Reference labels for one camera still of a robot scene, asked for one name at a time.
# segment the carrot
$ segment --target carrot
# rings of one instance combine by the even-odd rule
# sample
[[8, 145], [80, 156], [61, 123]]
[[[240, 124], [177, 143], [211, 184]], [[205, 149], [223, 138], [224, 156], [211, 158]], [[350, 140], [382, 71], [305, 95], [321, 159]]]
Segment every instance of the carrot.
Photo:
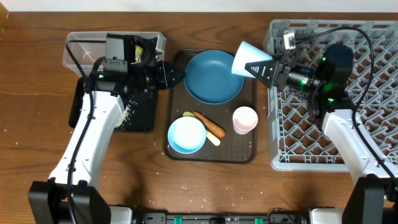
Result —
[[209, 119], [207, 119], [205, 116], [203, 116], [201, 113], [194, 111], [193, 114], [200, 119], [205, 126], [215, 135], [217, 135], [220, 138], [223, 138], [225, 136], [225, 131], [220, 128], [217, 124], [211, 122]]

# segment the white cup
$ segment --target white cup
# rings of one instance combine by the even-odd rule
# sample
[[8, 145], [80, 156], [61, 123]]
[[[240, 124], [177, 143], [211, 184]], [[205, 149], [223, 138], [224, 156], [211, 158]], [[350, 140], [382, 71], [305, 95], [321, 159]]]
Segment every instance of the white cup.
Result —
[[244, 69], [246, 63], [272, 60], [272, 57], [255, 46], [243, 41], [236, 52], [234, 63], [232, 64], [232, 74], [254, 78]]
[[236, 133], [247, 134], [257, 126], [259, 117], [252, 108], [242, 106], [235, 110], [232, 115], [232, 122]]

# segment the dark brown tray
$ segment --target dark brown tray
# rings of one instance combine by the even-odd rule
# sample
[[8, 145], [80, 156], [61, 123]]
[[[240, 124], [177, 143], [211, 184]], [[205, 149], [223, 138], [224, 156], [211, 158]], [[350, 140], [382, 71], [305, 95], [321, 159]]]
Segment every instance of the dark brown tray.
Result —
[[[175, 57], [177, 67], [185, 69], [189, 60], [204, 50], [181, 50]], [[170, 92], [170, 105], [167, 113], [164, 151], [171, 159], [182, 161], [224, 162], [244, 164], [254, 159], [256, 154], [256, 130], [248, 134], [237, 134], [233, 129], [232, 115], [240, 106], [256, 110], [256, 79], [244, 78], [242, 90], [235, 98], [221, 105], [209, 105], [194, 99], [182, 81]], [[167, 132], [170, 125], [182, 117], [185, 111], [199, 111], [208, 119], [221, 126], [226, 135], [219, 138], [221, 144], [215, 146], [208, 139], [201, 149], [192, 154], [181, 154], [169, 146]]]

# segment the plate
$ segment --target plate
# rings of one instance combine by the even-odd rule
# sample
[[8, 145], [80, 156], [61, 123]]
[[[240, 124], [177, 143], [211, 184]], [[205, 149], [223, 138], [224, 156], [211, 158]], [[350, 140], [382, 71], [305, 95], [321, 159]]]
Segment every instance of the plate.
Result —
[[205, 126], [196, 118], [182, 117], [169, 127], [167, 139], [179, 153], [189, 154], [199, 150], [206, 141]]
[[185, 87], [203, 103], [220, 104], [232, 100], [242, 89], [244, 78], [231, 73], [234, 57], [220, 50], [194, 56], [185, 68]]

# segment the plastic crate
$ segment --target plastic crate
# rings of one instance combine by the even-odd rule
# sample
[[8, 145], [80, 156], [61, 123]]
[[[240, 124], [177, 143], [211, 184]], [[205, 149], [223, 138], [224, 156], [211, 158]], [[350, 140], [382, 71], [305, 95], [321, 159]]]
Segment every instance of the plastic crate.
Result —
[[[359, 114], [382, 152], [398, 164], [398, 22], [397, 21], [314, 21], [274, 20], [263, 41], [270, 55], [284, 50], [283, 32], [294, 30], [296, 37], [306, 37], [326, 30], [353, 26], [370, 36], [375, 51], [375, 74], [361, 104]], [[370, 71], [369, 47], [355, 30], [341, 30], [300, 44], [298, 63], [316, 68], [324, 50], [331, 44], [345, 44], [353, 49], [354, 68], [347, 91], [356, 103], [366, 86]], [[292, 51], [291, 62], [296, 51]], [[334, 144], [321, 132], [307, 113], [306, 94], [292, 88], [268, 90], [267, 119], [269, 154], [275, 170], [347, 172]]]
[[[113, 32], [113, 31], [94, 31], [94, 32], [71, 32], [68, 34], [67, 42], [69, 40], [106, 40], [106, 34], [129, 34], [139, 35], [143, 38], [151, 39], [157, 37], [156, 53], [158, 60], [164, 60], [164, 51], [166, 47], [166, 38], [160, 32]], [[78, 60], [85, 74], [88, 76], [93, 68], [95, 60], [99, 57], [105, 56], [105, 43], [70, 43], [70, 50]], [[73, 70], [79, 77], [81, 76], [79, 70], [73, 60], [70, 58], [67, 50], [63, 51], [62, 58], [63, 66]], [[103, 66], [100, 65], [98, 71], [103, 71]]]

